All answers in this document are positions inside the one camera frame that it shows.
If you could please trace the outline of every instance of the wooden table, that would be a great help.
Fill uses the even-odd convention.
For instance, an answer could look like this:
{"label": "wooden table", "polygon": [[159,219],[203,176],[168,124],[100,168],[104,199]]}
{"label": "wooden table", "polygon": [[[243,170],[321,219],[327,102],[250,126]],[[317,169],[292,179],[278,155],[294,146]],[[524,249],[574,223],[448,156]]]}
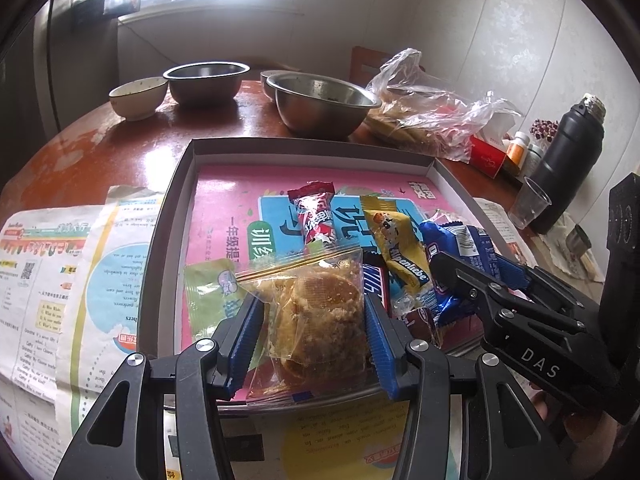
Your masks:
{"label": "wooden table", "polygon": [[[135,123],[118,117],[106,103],[51,139],[6,184],[0,224],[20,210],[104,203],[116,184],[163,191],[193,138],[290,136],[257,81],[243,82],[235,104],[223,108],[180,108],[168,93],[158,113]],[[349,142],[384,145],[364,125]],[[511,184],[491,180],[468,164],[443,162],[472,196],[510,208],[516,196]]]}

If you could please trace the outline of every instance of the bottle mouth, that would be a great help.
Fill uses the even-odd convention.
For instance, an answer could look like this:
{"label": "bottle mouth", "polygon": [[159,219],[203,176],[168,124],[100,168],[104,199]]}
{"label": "bottle mouth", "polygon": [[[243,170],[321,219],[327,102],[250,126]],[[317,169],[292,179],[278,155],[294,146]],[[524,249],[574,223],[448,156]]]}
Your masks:
{"label": "bottle mouth", "polygon": [[583,104],[588,113],[596,119],[600,124],[604,123],[604,116],[607,113],[607,109],[602,104],[602,101],[593,94],[585,94],[580,100],[580,104]]}

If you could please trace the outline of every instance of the barcode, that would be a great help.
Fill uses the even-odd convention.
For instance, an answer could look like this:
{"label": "barcode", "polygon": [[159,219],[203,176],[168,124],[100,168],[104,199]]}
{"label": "barcode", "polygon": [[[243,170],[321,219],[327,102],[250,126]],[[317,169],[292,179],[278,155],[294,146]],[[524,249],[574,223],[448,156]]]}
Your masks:
{"label": "barcode", "polygon": [[466,226],[456,225],[450,227],[449,230],[456,235],[460,256],[478,256],[478,248],[476,248],[476,243]]}
{"label": "barcode", "polygon": [[20,276],[21,280],[30,280],[31,279],[31,273],[33,272],[33,267],[35,266],[36,262],[27,262],[26,264],[24,264],[24,269],[22,270],[22,274]]}

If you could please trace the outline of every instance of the black thermos bottle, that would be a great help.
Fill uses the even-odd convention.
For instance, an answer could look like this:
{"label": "black thermos bottle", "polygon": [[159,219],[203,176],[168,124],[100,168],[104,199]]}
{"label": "black thermos bottle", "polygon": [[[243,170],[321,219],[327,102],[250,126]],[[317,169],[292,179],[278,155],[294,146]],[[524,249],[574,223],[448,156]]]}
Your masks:
{"label": "black thermos bottle", "polygon": [[562,116],[554,140],[531,175],[551,199],[551,205],[530,224],[535,232],[544,234],[553,227],[598,160],[605,113],[596,96],[585,94]]}

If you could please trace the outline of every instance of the blue circle on newspaper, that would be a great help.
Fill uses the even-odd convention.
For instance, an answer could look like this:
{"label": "blue circle on newspaper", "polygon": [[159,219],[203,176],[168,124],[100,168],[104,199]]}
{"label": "blue circle on newspaper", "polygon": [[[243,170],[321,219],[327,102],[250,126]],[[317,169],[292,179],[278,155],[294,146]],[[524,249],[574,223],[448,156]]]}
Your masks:
{"label": "blue circle on newspaper", "polygon": [[135,350],[138,305],[149,244],[119,247],[103,256],[89,276],[86,309],[95,327],[114,330],[114,343],[123,352]]}

